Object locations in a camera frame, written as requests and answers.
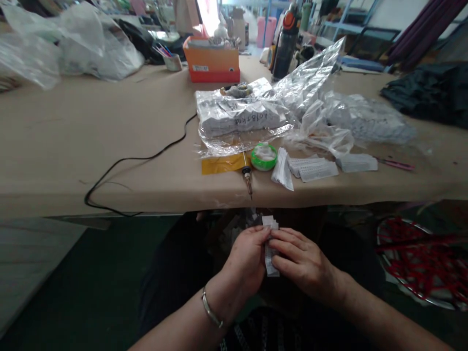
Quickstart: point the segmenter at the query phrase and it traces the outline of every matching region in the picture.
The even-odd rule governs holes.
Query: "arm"
[[[286,257],[273,265],[310,297],[330,306],[383,350],[449,350],[450,347],[333,266],[319,247],[289,228],[272,231],[270,246]]]
[[[337,310],[383,350],[450,350],[427,330],[360,286],[346,273]]]
[[[168,345],[172,350],[214,349],[247,299],[260,288],[265,273],[262,249],[269,234],[270,230],[262,226],[243,231],[223,269],[206,284],[208,304],[223,321],[222,328],[218,328],[205,311],[200,290],[142,337],[130,351],[165,349]]]

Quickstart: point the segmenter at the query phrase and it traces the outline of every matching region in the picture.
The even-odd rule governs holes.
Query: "woman's right hand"
[[[291,228],[272,230],[270,247],[282,256],[273,257],[273,265],[303,292],[325,305],[336,307],[345,298],[346,273],[328,261],[319,247]]]

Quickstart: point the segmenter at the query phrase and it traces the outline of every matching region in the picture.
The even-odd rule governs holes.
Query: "hand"
[[[344,299],[342,271],[328,261],[319,247],[291,228],[271,232],[270,247],[285,257],[275,255],[272,263],[282,275],[292,280],[310,297],[334,306]]]
[[[239,277],[246,298],[260,289],[265,274],[264,243],[270,235],[270,228],[263,226],[244,230],[231,249],[223,270]]]

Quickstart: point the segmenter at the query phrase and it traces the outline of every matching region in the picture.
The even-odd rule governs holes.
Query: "orange box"
[[[194,40],[206,39],[188,37],[183,46],[192,82],[240,82],[238,50],[189,47],[188,43]]]

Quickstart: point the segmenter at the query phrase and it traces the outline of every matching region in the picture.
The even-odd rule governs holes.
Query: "black power cord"
[[[98,187],[98,185],[102,182],[102,180],[106,177],[106,175],[109,174],[109,172],[115,167],[117,166],[119,163],[123,162],[123,161],[127,161],[127,160],[141,160],[141,161],[149,161],[149,160],[152,160],[152,159],[155,159],[156,157],[158,157],[159,155],[161,155],[164,151],[166,151],[167,149],[169,149],[171,146],[174,146],[178,143],[180,143],[183,139],[185,139],[185,137],[187,136],[187,124],[189,124],[189,122],[194,119],[196,117],[196,114],[194,114],[192,117],[190,117],[186,122],[185,122],[185,125],[184,125],[184,135],[183,137],[181,137],[180,139],[176,140],[176,141],[173,141],[172,143],[170,143],[169,145],[167,145],[164,149],[162,149],[161,151],[159,151],[157,154],[153,155],[153,156],[149,156],[149,157],[126,157],[126,158],[121,158],[120,160],[118,160],[117,162],[115,162],[107,171],[106,173],[104,173],[102,175],[101,178],[99,178],[99,180],[96,182],[95,185],[93,185],[93,187],[86,193],[85,197],[84,197],[84,203],[85,205],[87,206],[90,206],[90,207],[94,207],[94,208],[99,208],[99,209],[102,209],[102,210],[108,210],[108,211],[111,211],[111,212],[114,212],[118,215],[121,215],[121,216],[124,216],[124,217],[135,217],[137,215],[140,215],[144,212],[138,212],[138,213],[135,213],[135,214],[125,214],[123,212],[120,212],[118,210],[114,210],[113,208],[110,208],[110,207],[107,207],[107,206],[101,206],[101,205],[98,205],[94,202],[91,202],[91,195],[92,193],[94,192],[94,190],[96,190],[96,188]]]

